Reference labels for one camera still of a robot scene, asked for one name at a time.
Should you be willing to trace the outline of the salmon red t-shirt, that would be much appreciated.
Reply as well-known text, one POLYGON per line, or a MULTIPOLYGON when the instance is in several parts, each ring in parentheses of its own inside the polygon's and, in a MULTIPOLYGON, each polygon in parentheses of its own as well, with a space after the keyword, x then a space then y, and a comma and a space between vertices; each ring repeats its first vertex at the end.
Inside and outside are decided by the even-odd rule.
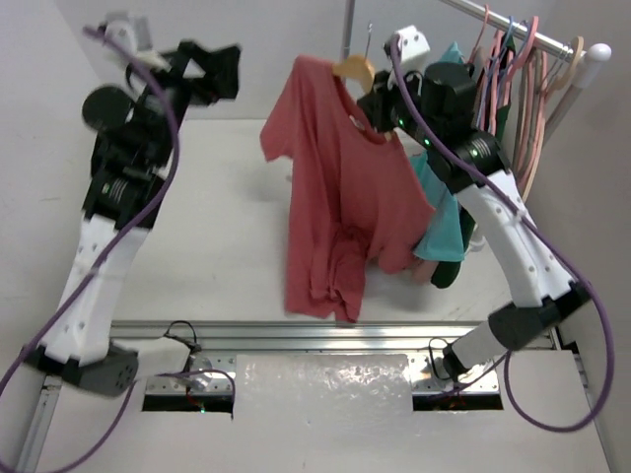
POLYGON ((260 146, 292 161, 286 310, 356 321, 368 264, 413 268, 434 214, 402 144, 370 127, 330 62, 300 55, 260 146))

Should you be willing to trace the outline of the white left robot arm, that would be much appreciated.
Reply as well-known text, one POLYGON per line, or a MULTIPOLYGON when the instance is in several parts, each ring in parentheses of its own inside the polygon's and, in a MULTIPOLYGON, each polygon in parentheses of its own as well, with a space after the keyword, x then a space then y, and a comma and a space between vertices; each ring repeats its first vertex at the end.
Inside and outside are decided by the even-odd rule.
POLYGON ((185 372, 198 352, 194 341, 171 333, 153 340, 116 342, 110 337, 115 306, 141 245, 153 229, 174 180, 173 138, 190 106, 232 101, 239 92, 237 44, 206 50, 182 41, 150 69, 161 87, 138 98, 105 85, 84 100, 84 123, 95 130, 90 185, 82 206, 80 239, 60 303, 60 317, 26 365, 79 389, 117 397, 136 380, 185 372))

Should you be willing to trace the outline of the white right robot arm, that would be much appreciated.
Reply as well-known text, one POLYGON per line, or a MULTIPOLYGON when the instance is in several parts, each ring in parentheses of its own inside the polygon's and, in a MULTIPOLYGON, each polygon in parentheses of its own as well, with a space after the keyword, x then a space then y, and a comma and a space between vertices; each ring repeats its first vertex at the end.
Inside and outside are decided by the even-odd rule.
POLYGON ((444 348, 442 372, 451 379, 526 347, 590 299, 532 233, 500 141, 473 126, 472 73, 468 64, 438 62, 407 73, 401 89, 393 72, 382 70, 358 100, 375 130, 400 129, 426 149, 431 170, 483 232, 507 280, 511 301, 444 348))

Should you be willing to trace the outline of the wooden clothes hanger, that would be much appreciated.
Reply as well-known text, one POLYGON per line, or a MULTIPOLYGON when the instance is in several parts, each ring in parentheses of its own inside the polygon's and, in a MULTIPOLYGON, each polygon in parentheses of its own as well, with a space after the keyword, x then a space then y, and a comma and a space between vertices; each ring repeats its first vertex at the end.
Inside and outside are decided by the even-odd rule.
POLYGON ((367 25, 367 43, 363 55, 350 55, 332 66, 332 74, 334 76, 339 79, 350 79, 357 82, 365 95, 369 95, 373 91, 376 75, 375 68, 367 57, 371 44, 372 30, 373 23, 369 21, 367 25))

